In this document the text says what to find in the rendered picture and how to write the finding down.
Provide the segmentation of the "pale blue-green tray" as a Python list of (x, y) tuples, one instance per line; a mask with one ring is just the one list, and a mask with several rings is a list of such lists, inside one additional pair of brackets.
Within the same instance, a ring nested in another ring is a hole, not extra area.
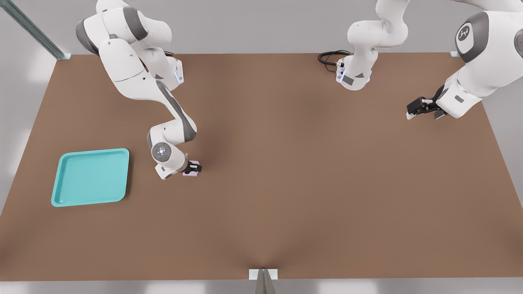
[(51, 196), (54, 207), (118, 202), (125, 197), (130, 153), (125, 148), (65, 153)]

